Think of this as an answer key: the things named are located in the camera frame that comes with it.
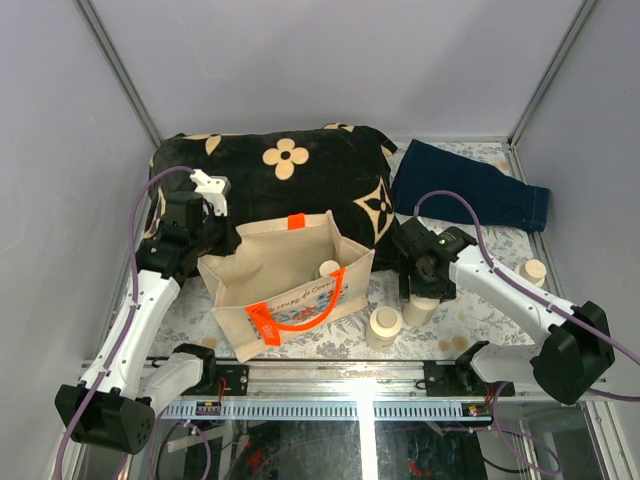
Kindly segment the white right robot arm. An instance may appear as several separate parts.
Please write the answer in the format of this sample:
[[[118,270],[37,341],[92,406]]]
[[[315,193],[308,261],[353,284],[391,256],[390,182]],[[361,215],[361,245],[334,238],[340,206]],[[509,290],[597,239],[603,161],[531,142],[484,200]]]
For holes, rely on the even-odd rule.
[[[514,321],[530,345],[478,342],[456,361],[456,382],[467,394],[490,383],[538,385],[554,400],[571,405],[614,363],[604,310],[587,301],[577,306],[506,270],[481,242],[457,227],[441,233],[412,218],[395,232],[401,255],[400,295],[406,320],[426,320],[435,308],[470,291]]]

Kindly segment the pale green bottle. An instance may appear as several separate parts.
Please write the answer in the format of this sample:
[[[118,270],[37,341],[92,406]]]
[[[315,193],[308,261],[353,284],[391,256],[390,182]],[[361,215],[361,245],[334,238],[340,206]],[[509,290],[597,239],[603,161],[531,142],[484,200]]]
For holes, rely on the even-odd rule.
[[[328,277],[331,273],[338,271],[341,268],[340,264],[335,260],[326,260],[321,263],[315,273],[315,279],[321,279]]]

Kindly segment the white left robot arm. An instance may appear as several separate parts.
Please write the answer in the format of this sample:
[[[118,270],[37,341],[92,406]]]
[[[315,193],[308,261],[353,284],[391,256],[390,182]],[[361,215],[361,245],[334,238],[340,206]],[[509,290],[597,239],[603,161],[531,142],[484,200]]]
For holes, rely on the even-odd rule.
[[[132,288],[105,344],[78,384],[63,385],[56,394],[65,442],[135,455],[176,397],[217,387],[214,351],[195,344],[176,347],[149,376],[142,370],[160,323],[199,258],[230,254],[240,242],[225,191],[199,187],[167,196],[155,235],[135,253]]]

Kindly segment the beige bottle tall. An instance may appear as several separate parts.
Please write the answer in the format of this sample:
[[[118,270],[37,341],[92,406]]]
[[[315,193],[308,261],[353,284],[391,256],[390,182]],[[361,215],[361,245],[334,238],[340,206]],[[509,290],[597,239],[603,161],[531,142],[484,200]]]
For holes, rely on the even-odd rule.
[[[430,299],[411,294],[403,307],[403,320],[409,327],[423,326],[430,322],[439,304],[439,299]]]

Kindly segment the beige canvas bag orange handles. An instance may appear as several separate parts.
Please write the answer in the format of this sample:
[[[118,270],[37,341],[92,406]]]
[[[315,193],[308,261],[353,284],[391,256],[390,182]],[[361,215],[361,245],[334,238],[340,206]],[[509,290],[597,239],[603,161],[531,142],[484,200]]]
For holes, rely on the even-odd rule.
[[[368,304],[374,250],[341,235],[332,213],[296,214],[238,227],[228,256],[199,258],[212,315],[246,362]],[[315,279],[326,260],[341,268]]]

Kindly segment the beige bottle wide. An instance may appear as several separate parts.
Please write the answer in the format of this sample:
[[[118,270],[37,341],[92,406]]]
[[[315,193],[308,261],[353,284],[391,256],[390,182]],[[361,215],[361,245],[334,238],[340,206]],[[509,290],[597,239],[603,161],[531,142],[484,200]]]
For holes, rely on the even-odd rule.
[[[370,315],[365,335],[374,350],[388,350],[395,342],[403,324],[402,315],[391,307],[376,308]]]

